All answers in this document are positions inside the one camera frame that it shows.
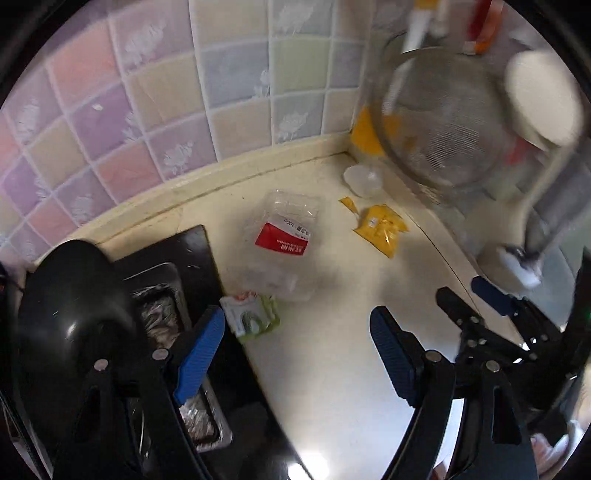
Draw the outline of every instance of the kitchen countertop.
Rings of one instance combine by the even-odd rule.
[[[444,258],[440,251],[451,247],[429,238],[425,231],[433,228],[413,222],[404,202],[385,193],[371,202],[355,198],[342,180],[352,164],[341,154],[269,171],[199,196],[101,244],[120,257],[203,224],[224,288],[237,293],[243,227],[264,196],[281,189],[324,198],[315,233],[321,279],[316,294],[305,303],[280,303],[281,325],[245,345],[271,409],[315,480],[380,479],[413,413],[396,396],[373,345],[371,310],[386,305],[424,348],[453,360],[459,330],[437,307],[436,290],[448,286],[474,306],[464,285],[476,273],[465,262]],[[339,203],[344,196],[354,198],[359,209],[387,203],[403,217],[410,231],[401,236],[393,260],[352,232],[358,220]],[[508,321],[483,315],[493,330],[512,337]],[[454,401],[439,460],[453,451],[461,402]]]

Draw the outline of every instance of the tiled wall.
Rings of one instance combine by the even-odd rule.
[[[2,107],[0,261],[32,261],[207,164],[347,131],[375,11],[368,0],[90,0]]]

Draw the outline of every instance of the black stovetop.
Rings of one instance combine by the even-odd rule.
[[[129,277],[160,263],[178,270],[191,321],[223,296],[207,235],[197,226],[150,245],[115,263]],[[207,371],[233,433],[223,449],[202,453],[209,472],[220,480],[285,480],[287,467],[299,463],[256,381],[240,343],[229,329]]]

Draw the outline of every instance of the red label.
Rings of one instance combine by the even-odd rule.
[[[310,232],[289,218],[274,215],[265,223],[255,241],[259,247],[288,255],[303,255]]]

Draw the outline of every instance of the yellow packet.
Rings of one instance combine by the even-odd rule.
[[[355,206],[355,202],[351,199],[351,197],[341,198],[339,200],[339,202],[342,203],[343,205],[345,205],[355,215],[359,214],[359,211],[357,210],[357,207]]]
[[[388,258],[392,258],[398,245],[398,233],[408,232],[404,220],[388,205],[370,207],[354,232],[365,238]]]

